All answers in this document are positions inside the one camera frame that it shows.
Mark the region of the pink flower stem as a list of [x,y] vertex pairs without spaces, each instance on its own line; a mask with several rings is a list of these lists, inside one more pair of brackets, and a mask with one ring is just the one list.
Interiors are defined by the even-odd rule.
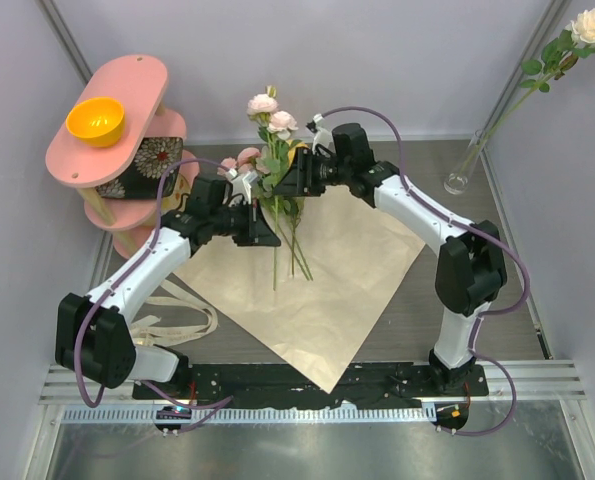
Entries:
[[222,161],[223,170],[220,170],[219,173],[224,174],[231,168],[236,169],[238,172],[252,169],[258,172],[259,180],[252,190],[253,198],[259,201],[266,213],[270,214],[272,229],[279,234],[283,242],[288,246],[288,241],[284,237],[286,226],[282,221],[281,208],[279,207],[280,197],[272,193],[273,187],[280,180],[280,161],[282,157],[273,157],[267,146],[264,146],[261,150],[248,147],[242,150],[236,158],[228,157],[224,159]]
[[280,109],[274,86],[267,86],[264,93],[256,94],[248,101],[247,116],[257,125],[262,148],[267,146],[275,158],[285,154],[286,142],[296,139],[297,122],[289,112]]

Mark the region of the orange wrapping paper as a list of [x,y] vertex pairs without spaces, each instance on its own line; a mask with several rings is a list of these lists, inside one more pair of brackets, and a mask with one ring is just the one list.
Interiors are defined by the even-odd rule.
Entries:
[[298,243],[306,280],[279,249],[225,237],[175,274],[325,392],[331,392],[425,246],[410,229],[344,186],[305,202]]

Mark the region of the cream printed ribbon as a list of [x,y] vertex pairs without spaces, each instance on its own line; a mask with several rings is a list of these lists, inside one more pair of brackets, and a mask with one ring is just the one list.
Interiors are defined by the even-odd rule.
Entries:
[[129,333],[138,346],[174,347],[212,334],[219,326],[215,307],[180,285],[180,278],[163,280],[145,301],[150,313],[132,320]]

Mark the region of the white flower stem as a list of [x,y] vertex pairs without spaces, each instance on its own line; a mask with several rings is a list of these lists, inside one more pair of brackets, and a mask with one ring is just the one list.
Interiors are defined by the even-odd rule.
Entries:
[[519,88],[524,90],[520,98],[487,130],[477,152],[481,152],[488,141],[535,93],[549,93],[551,84],[563,78],[580,60],[595,55],[595,8],[586,9],[572,19],[541,50],[538,57],[524,61],[520,67],[523,80]]

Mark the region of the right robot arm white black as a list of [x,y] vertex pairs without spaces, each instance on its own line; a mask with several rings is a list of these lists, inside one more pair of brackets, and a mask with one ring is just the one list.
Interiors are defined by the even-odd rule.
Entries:
[[437,342],[429,353],[428,380],[442,395],[466,383],[475,365],[475,327],[507,282],[499,231],[473,223],[421,192],[399,169],[374,157],[365,130],[357,123],[326,131],[314,123],[312,147],[299,147],[275,187],[285,197],[318,197],[326,188],[345,185],[370,207],[400,221],[420,237],[437,257],[435,291],[443,317]]

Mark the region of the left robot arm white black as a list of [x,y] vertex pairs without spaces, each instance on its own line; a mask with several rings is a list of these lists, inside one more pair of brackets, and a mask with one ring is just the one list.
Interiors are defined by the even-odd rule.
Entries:
[[138,345],[130,326],[150,295],[175,269],[217,236],[239,247],[281,244],[253,197],[259,177],[198,175],[183,209],[170,210],[142,247],[108,280],[84,296],[70,293],[57,315],[56,362],[75,373],[80,393],[91,380],[114,389],[127,380],[151,381],[167,398],[190,385],[185,356],[163,345]]

